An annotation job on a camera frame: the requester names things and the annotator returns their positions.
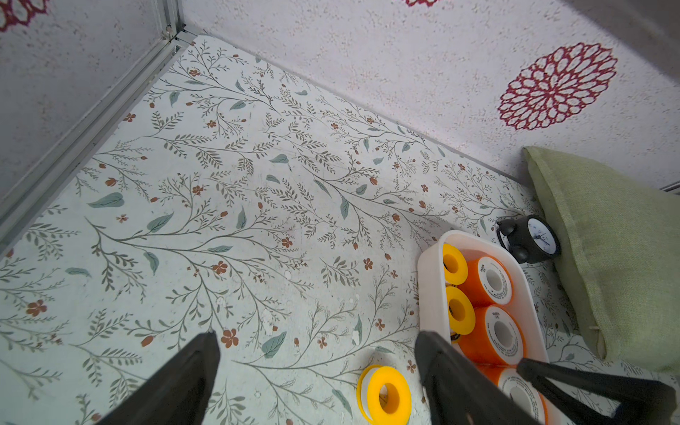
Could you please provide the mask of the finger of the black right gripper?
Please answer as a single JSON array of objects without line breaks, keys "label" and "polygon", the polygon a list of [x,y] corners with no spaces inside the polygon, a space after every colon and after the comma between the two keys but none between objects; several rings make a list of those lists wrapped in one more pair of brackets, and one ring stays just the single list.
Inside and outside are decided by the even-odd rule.
[{"label": "finger of the black right gripper", "polygon": [[[522,359],[517,373],[575,424],[669,424],[678,404],[663,382],[604,375]],[[618,402],[611,416],[599,414],[555,384],[559,382]]]}]

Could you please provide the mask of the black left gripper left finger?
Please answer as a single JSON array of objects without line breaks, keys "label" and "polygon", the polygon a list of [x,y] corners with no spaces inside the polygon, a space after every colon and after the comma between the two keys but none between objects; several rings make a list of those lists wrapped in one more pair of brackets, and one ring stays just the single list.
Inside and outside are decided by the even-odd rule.
[{"label": "black left gripper left finger", "polygon": [[201,424],[219,368],[213,331],[201,333],[107,414],[102,424]]}]

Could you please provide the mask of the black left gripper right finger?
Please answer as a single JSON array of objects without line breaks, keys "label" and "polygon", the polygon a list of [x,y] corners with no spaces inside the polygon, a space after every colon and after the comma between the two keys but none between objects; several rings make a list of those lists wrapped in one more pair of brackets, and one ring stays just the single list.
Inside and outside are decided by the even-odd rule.
[{"label": "black left gripper right finger", "polygon": [[442,336],[421,331],[414,346],[433,424],[536,424]]}]

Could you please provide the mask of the orange white tape roll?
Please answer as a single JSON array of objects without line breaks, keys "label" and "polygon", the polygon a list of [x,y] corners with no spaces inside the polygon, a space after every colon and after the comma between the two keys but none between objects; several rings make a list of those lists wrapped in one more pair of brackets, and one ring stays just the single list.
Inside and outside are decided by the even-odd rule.
[{"label": "orange white tape roll", "polygon": [[462,336],[458,346],[463,354],[479,364],[515,366],[524,357],[522,332],[513,317],[499,306],[474,310],[476,325]]},{"label": "orange white tape roll", "polygon": [[467,262],[467,279],[460,289],[475,308],[505,306],[513,298],[513,283],[508,271],[492,256]]},{"label": "orange white tape roll", "polygon": [[517,373],[516,368],[489,365],[482,365],[478,368],[518,407],[539,423],[546,423],[548,416],[543,397]]}]

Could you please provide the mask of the yellow tape roll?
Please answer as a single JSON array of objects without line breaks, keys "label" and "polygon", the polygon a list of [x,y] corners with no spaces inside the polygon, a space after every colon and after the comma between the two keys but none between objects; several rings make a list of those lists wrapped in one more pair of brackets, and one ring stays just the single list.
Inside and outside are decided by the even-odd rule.
[{"label": "yellow tape roll", "polygon": [[446,285],[459,286],[465,283],[469,276],[469,267],[462,252],[451,244],[444,244],[442,253]]},{"label": "yellow tape roll", "polygon": [[446,287],[446,312],[451,336],[466,336],[474,330],[475,308],[462,290]]},{"label": "yellow tape roll", "polygon": [[407,425],[412,396],[407,380],[396,368],[373,365],[366,368],[356,390],[363,418],[373,425]]}]

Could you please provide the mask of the white plastic storage box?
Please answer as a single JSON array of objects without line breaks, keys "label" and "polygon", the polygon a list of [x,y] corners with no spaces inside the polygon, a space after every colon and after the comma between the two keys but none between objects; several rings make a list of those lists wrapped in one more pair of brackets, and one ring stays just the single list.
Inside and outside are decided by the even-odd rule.
[{"label": "white plastic storage box", "polygon": [[[524,343],[524,358],[546,362],[548,354],[545,348],[545,338],[534,308],[531,287],[520,264],[511,253],[500,245],[462,231],[452,230],[445,233],[418,260],[417,273],[421,330],[436,332],[446,342],[450,343],[454,350],[463,354],[458,346],[462,336],[450,335],[448,314],[446,312],[446,287],[450,285],[446,285],[444,281],[444,266],[442,262],[444,244],[451,244],[458,248],[467,262],[483,256],[492,256],[503,265],[513,283],[513,298],[505,306],[492,306],[499,306],[505,309],[519,326]],[[548,416],[545,424],[565,423],[562,413],[544,396],[542,397],[545,401]]]}]

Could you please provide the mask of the green square pillow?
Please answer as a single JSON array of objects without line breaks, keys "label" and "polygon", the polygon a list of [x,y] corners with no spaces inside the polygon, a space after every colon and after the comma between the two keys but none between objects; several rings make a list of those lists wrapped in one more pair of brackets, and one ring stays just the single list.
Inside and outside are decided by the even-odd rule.
[{"label": "green square pillow", "polygon": [[679,372],[679,197],[616,170],[524,150],[580,333],[603,361]]}]

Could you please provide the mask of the black round alarm clock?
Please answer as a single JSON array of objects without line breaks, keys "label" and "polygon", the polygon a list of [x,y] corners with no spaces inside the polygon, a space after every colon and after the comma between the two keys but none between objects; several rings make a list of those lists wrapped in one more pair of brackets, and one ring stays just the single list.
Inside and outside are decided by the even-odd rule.
[{"label": "black round alarm clock", "polygon": [[537,215],[497,222],[497,238],[519,264],[536,264],[561,254],[561,244],[552,228]]}]

